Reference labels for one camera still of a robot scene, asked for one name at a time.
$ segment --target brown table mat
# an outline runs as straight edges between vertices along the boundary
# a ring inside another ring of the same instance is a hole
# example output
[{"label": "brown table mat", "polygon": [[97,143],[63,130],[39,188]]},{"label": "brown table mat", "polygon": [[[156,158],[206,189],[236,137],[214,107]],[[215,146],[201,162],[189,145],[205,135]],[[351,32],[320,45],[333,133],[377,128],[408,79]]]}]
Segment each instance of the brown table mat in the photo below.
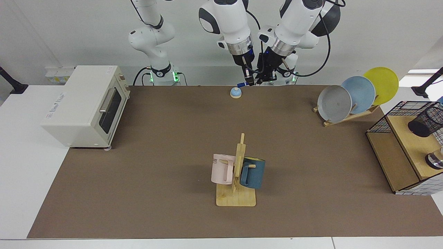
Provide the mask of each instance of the brown table mat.
[{"label": "brown table mat", "polygon": [[[430,196],[396,196],[365,136],[328,128],[324,86],[132,87],[109,152],[70,149],[28,238],[442,236]],[[217,207],[212,154],[266,160],[256,207]]]}]

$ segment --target yellow plate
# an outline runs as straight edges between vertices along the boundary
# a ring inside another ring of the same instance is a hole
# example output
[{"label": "yellow plate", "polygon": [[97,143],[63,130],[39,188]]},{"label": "yellow plate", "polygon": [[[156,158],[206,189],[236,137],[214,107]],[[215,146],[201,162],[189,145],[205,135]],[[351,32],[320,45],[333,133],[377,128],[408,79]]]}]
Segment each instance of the yellow plate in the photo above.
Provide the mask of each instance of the yellow plate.
[{"label": "yellow plate", "polygon": [[378,95],[374,105],[381,105],[390,101],[398,91],[398,77],[394,71],[387,67],[373,68],[363,76],[374,84],[376,95]]}]

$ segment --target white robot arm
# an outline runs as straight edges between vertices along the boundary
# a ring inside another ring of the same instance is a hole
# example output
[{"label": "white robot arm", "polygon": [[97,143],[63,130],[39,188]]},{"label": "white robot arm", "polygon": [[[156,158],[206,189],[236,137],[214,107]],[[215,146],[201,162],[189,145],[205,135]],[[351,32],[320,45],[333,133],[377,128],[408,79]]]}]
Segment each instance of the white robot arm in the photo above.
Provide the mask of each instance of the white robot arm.
[{"label": "white robot arm", "polygon": [[[210,33],[222,34],[218,45],[230,51],[237,65],[242,66],[248,85],[249,77],[257,73],[257,84],[277,79],[276,72],[289,77],[298,56],[295,48],[313,48],[319,37],[331,33],[340,20],[340,8],[325,0],[285,0],[280,8],[281,22],[276,27],[265,26],[258,34],[268,45],[259,55],[258,70],[250,70],[254,59],[250,29],[246,19],[248,0],[209,0],[199,11],[200,23]],[[286,59],[290,70],[279,68]]]},{"label": "white robot arm", "polygon": [[144,52],[151,61],[151,75],[155,85],[171,86],[180,81],[167,53],[157,46],[174,38],[174,27],[165,22],[157,9],[156,0],[131,0],[145,26],[129,34],[131,46]]},{"label": "white robot arm", "polygon": [[255,58],[246,9],[249,0],[208,0],[198,11],[200,24],[209,33],[221,34],[217,44],[241,66],[247,83],[253,84],[252,61]]}]

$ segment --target wire basket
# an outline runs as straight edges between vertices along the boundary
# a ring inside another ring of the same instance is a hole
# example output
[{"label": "wire basket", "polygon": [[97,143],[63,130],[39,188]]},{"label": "wire basket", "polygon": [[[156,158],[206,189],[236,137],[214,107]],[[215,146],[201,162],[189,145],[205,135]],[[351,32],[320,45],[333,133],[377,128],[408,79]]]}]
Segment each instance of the wire basket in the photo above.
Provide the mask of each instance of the wire basket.
[{"label": "wire basket", "polygon": [[426,108],[408,123],[409,130],[420,137],[428,137],[443,128],[443,109],[435,106]]}]

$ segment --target blue mug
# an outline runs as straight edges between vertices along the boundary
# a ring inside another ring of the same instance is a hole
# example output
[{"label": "blue mug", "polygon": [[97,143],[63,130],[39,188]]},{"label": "blue mug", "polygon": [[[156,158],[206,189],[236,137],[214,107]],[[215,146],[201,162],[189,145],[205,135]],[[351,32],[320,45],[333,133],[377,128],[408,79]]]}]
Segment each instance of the blue mug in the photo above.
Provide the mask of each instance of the blue mug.
[{"label": "blue mug", "polygon": [[260,188],[263,181],[265,160],[245,157],[241,170],[240,184],[248,188]]}]

